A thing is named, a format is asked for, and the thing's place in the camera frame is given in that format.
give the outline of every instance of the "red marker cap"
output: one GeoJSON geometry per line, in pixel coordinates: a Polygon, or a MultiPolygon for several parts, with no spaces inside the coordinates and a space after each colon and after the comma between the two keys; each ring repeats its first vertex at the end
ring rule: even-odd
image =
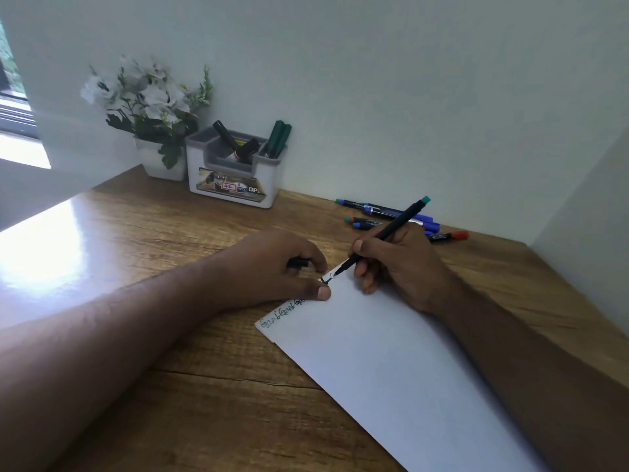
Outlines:
{"type": "Polygon", "coordinates": [[[456,240],[467,240],[470,238],[470,233],[467,230],[453,231],[451,235],[456,240]]]}

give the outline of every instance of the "wooden desk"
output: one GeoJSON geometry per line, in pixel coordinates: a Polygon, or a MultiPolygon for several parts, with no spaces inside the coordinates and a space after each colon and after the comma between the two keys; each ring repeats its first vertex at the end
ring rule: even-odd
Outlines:
{"type": "MultiPolygon", "coordinates": [[[[278,227],[345,259],[353,213],[281,192],[270,210],[205,198],[141,167],[0,233],[0,326],[137,282],[278,227]]],[[[461,277],[629,386],[629,341],[527,246],[473,234],[436,247],[461,277]]],[[[401,469],[256,331],[276,303],[221,315],[177,342],[92,426],[59,471],[401,469]]]]}

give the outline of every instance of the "handwritten text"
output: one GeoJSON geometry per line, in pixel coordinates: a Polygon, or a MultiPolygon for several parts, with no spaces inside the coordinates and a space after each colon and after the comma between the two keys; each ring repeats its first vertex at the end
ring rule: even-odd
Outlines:
{"type": "Polygon", "coordinates": [[[273,313],[271,313],[270,315],[267,315],[263,319],[261,319],[260,326],[262,326],[263,328],[270,328],[271,325],[278,322],[282,317],[288,316],[288,313],[294,310],[297,305],[302,305],[304,301],[305,300],[293,300],[286,306],[281,306],[280,308],[273,311],[273,313]]]}

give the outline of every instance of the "fingernail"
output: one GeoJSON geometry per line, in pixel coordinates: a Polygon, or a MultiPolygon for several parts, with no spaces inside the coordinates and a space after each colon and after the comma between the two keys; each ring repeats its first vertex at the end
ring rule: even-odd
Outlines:
{"type": "Polygon", "coordinates": [[[330,296],[332,296],[332,291],[330,290],[330,288],[328,288],[327,286],[319,287],[319,292],[316,295],[317,300],[329,300],[330,296]]]}

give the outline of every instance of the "window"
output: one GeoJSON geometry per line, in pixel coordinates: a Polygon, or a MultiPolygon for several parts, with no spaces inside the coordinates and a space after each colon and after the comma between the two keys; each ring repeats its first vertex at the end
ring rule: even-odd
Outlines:
{"type": "Polygon", "coordinates": [[[0,131],[37,139],[35,119],[0,23],[0,131]]]}

